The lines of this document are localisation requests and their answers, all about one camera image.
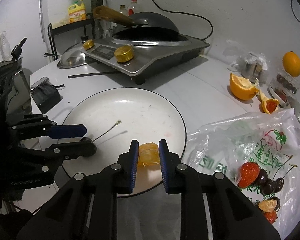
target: gold knob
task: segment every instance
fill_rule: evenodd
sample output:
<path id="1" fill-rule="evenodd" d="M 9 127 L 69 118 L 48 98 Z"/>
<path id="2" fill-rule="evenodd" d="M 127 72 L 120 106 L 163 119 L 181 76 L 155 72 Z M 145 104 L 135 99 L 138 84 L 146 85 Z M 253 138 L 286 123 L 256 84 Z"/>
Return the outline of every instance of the gold knob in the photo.
<path id="1" fill-rule="evenodd" d="M 88 50 L 94 46 L 94 42 L 93 42 L 93 40 L 88 40 L 82 46 L 85 50 Z"/>
<path id="2" fill-rule="evenodd" d="M 117 48 L 114 52 L 119 63 L 124 63 L 131 60 L 134 57 L 134 53 L 131 46 L 125 45 L 120 48 Z"/>

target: plastic bag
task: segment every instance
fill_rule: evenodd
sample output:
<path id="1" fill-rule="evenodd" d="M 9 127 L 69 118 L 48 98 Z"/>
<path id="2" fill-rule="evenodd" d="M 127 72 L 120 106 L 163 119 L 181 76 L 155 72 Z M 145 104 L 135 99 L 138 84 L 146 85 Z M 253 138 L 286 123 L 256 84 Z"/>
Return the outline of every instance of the plastic bag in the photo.
<path id="1" fill-rule="evenodd" d="M 271 115 L 247 113 L 203 125 L 188 136 L 183 162 L 205 174 L 221 171 L 237 185 L 243 163 L 258 163 L 272 179 L 291 155 L 293 158 L 279 169 L 275 178 L 283 177 L 291 168 L 289 164 L 298 167 L 284 178 L 280 192 L 263 197 L 258 187 L 242 190 L 253 203 L 274 195 L 280 198 L 281 209 L 273 226 L 285 239 L 300 220 L 300 125 L 294 109 Z"/>
<path id="2" fill-rule="evenodd" d="M 236 41 L 227 40 L 228 47 L 223 51 L 224 56 L 236 56 L 234 62 L 228 67 L 228 70 L 233 72 L 242 72 L 247 64 L 260 65 L 262 71 L 258 78 L 261 84 L 265 84 L 268 77 L 268 66 L 270 61 L 263 53 L 255 53 L 245 50 Z"/>

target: whole orange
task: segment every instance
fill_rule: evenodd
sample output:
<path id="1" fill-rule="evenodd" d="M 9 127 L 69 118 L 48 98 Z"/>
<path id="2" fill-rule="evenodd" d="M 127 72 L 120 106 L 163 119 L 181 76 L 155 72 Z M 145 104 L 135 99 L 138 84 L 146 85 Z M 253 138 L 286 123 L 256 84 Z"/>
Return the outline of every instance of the whole orange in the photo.
<path id="1" fill-rule="evenodd" d="M 300 75 L 300 58 L 293 51 L 284 54 L 282 64 L 285 71 L 291 76 L 297 77 Z"/>

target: bottle with red label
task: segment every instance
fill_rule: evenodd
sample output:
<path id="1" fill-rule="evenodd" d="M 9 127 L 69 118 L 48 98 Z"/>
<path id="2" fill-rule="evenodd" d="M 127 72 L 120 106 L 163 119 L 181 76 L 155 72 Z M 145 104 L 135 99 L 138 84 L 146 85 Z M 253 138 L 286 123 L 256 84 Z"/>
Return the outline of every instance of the bottle with red label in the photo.
<path id="1" fill-rule="evenodd" d="M 137 13 L 137 12 L 140 12 L 140 11 L 141 10 L 139 8 L 137 0 L 131 0 L 131 4 L 128 7 L 128 15 L 131 15 L 131 14 L 134 14 L 134 13 Z"/>

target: stainless steel lid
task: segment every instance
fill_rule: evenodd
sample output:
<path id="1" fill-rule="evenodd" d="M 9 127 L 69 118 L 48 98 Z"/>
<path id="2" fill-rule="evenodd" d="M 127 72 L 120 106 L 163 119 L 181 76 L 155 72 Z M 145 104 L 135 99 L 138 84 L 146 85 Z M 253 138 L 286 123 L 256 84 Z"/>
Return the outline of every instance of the stainless steel lid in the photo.
<path id="1" fill-rule="evenodd" d="M 67 49 L 62 54 L 61 59 L 57 64 L 58 68 L 73 68 L 95 62 L 95 59 L 88 57 L 81 52 L 81 50 L 83 49 L 83 43 L 84 41 L 79 42 Z"/>

